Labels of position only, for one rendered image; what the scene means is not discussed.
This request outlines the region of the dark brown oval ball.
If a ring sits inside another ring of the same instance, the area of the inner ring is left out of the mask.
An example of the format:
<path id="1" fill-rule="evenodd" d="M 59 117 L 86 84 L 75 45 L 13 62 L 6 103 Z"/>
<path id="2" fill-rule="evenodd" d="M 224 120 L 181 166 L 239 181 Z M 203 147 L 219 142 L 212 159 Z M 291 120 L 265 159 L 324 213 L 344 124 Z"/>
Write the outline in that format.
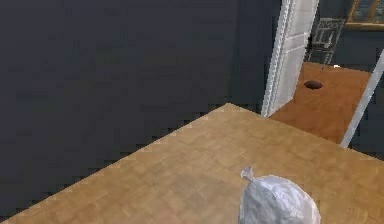
<path id="1" fill-rule="evenodd" d="M 304 83 L 304 86 L 308 89 L 316 90 L 316 89 L 320 89 L 323 86 L 323 84 L 316 80 L 309 80 Z"/>

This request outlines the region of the grey metal chair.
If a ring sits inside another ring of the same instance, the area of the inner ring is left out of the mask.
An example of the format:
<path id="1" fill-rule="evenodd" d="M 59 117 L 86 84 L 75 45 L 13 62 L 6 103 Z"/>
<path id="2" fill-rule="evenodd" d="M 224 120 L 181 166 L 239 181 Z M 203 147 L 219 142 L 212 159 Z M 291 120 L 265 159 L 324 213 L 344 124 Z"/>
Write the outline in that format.
<path id="1" fill-rule="evenodd" d="M 308 37 L 306 60 L 310 61 L 314 52 L 325 54 L 323 65 L 329 65 L 335 53 L 345 20 L 336 18 L 320 18 L 315 33 Z"/>

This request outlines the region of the gold framed wall picture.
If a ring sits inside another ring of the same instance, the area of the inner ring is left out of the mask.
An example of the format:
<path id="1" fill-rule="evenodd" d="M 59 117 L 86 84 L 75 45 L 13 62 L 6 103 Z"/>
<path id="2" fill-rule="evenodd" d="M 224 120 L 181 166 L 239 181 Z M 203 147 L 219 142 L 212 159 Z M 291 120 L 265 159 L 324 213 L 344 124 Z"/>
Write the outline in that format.
<path id="1" fill-rule="evenodd" d="M 353 0 L 345 27 L 384 31 L 384 0 Z"/>

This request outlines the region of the grey tied rubbish bag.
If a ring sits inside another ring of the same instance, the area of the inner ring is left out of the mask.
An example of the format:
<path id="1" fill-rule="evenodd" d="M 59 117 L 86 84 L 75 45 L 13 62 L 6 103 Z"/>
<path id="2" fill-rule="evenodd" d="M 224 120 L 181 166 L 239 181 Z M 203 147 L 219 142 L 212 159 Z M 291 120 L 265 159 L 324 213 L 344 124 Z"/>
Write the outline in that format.
<path id="1" fill-rule="evenodd" d="M 321 224 L 312 197 L 289 179 L 254 177 L 251 167 L 240 176 L 248 181 L 239 206 L 238 224 Z"/>

